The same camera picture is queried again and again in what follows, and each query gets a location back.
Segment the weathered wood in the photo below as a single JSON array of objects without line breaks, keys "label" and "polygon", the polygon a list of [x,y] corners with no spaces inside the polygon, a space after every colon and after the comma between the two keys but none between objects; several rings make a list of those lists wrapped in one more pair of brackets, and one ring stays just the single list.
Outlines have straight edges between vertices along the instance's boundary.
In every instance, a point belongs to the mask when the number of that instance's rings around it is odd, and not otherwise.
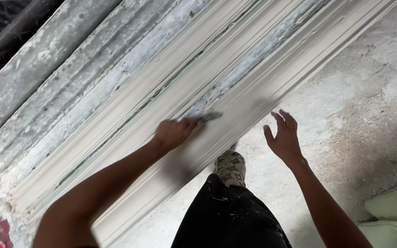
[{"label": "weathered wood", "polygon": [[[111,12],[120,0],[67,0],[0,71],[0,127]],[[0,136],[0,151],[22,142],[20,133]],[[0,172],[8,167],[0,161]]]},{"label": "weathered wood", "polygon": [[25,177],[126,84],[103,80],[114,65],[138,73],[208,2],[123,1],[0,129],[0,173],[24,158]]}]

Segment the worn surface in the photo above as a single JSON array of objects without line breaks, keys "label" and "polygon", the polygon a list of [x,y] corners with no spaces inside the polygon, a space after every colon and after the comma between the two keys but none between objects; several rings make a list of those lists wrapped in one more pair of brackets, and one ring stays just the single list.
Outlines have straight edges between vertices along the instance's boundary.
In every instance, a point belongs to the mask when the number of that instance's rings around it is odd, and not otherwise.
[{"label": "worn surface", "polygon": [[[303,154],[321,182],[354,221],[367,220],[363,200],[397,186],[397,6],[280,107],[299,122]],[[296,180],[263,138],[262,125],[271,123],[267,116],[239,141],[247,187],[271,209],[293,247],[323,247]],[[116,247],[170,247],[211,171],[159,206]]]},{"label": "worn surface", "polygon": [[24,156],[28,173],[113,97],[120,78],[137,74],[188,23],[190,12],[208,2],[123,1],[0,129],[0,173]]},{"label": "worn surface", "polygon": [[[98,24],[119,3],[119,0],[65,1],[14,57],[0,71],[0,127],[21,106],[44,80],[86,39]],[[0,133],[0,153],[22,137],[16,128],[26,129],[32,113],[12,127],[11,135]],[[0,172],[7,167],[0,161]]]}]

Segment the fingers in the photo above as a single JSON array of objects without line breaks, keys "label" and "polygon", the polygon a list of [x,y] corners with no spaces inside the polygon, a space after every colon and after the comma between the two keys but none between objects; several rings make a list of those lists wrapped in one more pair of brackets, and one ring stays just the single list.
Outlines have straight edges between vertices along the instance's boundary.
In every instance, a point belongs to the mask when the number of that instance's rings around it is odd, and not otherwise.
[{"label": "fingers", "polygon": [[188,124],[187,128],[190,131],[192,131],[192,130],[194,130],[195,127],[197,127],[198,120],[196,118],[189,118],[189,119],[190,120],[189,120],[189,124]]},{"label": "fingers", "polygon": [[267,145],[270,147],[272,143],[275,141],[275,138],[273,138],[272,131],[270,130],[270,127],[268,125],[263,126],[263,131],[264,131],[264,137],[266,138]]},{"label": "fingers", "polygon": [[280,115],[278,115],[278,114],[275,113],[275,112],[271,112],[270,114],[271,114],[271,115],[275,118],[275,120],[277,121],[278,131],[280,131],[280,130],[286,128],[286,124],[284,123],[283,117],[281,117]]},{"label": "fingers", "polygon": [[187,130],[192,131],[197,127],[197,122],[196,118],[183,118],[179,124]]},{"label": "fingers", "polygon": [[280,110],[280,114],[284,118],[284,123],[286,124],[286,127],[294,130],[293,128],[293,118],[288,112],[284,112],[284,110]]}]

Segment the concrete floor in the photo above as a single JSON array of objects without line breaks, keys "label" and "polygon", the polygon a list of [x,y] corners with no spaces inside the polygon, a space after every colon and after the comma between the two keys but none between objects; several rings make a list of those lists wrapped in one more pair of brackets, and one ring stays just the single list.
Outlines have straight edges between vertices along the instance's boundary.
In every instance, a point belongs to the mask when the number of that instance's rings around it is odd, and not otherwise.
[{"label": "concrete floor", "polygon": [[[397,186],[397,6],[287,98],[303,155],[354,221],[363,200]],[[298,184],[267,147],[265,117],[240,139],[247,187],[274,213],[293,247],[323,247]],[[116,247],[170,247],[207,168]]]}]

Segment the right hand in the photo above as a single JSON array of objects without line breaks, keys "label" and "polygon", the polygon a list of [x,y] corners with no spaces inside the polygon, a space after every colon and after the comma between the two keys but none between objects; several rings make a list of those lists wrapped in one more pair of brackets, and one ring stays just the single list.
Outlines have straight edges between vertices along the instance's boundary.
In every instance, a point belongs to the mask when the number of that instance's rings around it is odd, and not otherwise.
[{"label": "right hand", "polygon": [[183,144],[195,127],[197,127],[196,118],[183,118],[179,122],[165,120],[160,122],[152,141],[169,152]]},{"label": "right hand", "polygon": [[280,110],[280,114],[284,119],[277,113],[272,112],[271,114],[277,120],[278,132],[273,137],[270,127],[268,125],[263,126],[267,145],[291,170],[294,169],[293,166],[300,165],[301,162],[307,164],[301,154],[300,144],[296,136],[298,124],[295,119],[283,110]]}]

